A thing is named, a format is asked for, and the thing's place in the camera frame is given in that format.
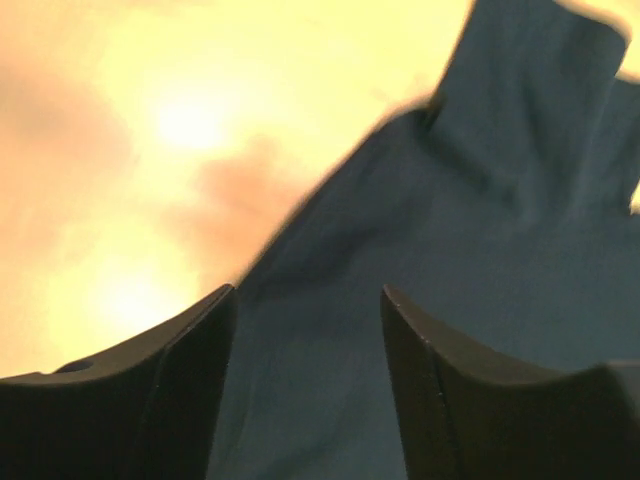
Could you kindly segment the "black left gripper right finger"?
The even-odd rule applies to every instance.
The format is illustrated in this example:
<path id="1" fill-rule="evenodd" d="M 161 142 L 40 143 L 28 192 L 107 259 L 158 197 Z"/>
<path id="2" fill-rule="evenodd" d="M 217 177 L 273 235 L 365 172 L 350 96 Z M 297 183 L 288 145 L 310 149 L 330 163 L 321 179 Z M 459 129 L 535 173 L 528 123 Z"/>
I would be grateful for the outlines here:
<path id="1" fill-rule="evenodd" d="M 562 373 L 499 353 L 385 287 L 381 319 L 412 479 L 635 479 L 639 365 Z"/>

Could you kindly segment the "black t shirt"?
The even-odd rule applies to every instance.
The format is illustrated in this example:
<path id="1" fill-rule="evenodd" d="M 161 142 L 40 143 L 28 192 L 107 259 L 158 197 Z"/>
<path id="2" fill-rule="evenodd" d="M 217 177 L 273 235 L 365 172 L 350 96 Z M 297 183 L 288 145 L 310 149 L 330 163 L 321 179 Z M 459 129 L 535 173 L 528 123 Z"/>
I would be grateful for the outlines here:
<path id="1" fill-rule="evenodd" d="M 374 131 L 241 282 L 212 479 L 401 479 L 379 295 L 577 370 L 639 354 L 639 88 L 613 27 L 479 1 L 439 92 Z"/>

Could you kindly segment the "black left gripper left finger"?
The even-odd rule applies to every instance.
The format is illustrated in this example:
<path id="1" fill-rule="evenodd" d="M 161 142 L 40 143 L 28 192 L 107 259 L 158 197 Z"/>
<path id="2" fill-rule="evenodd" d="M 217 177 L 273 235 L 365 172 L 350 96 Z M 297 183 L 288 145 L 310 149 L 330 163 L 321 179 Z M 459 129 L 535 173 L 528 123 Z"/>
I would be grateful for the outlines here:
<path id="1" fill-rule="evenodd" d="M 203 479 L 236 291 L 50 373 L 1 381 L 4 479 Z"/>

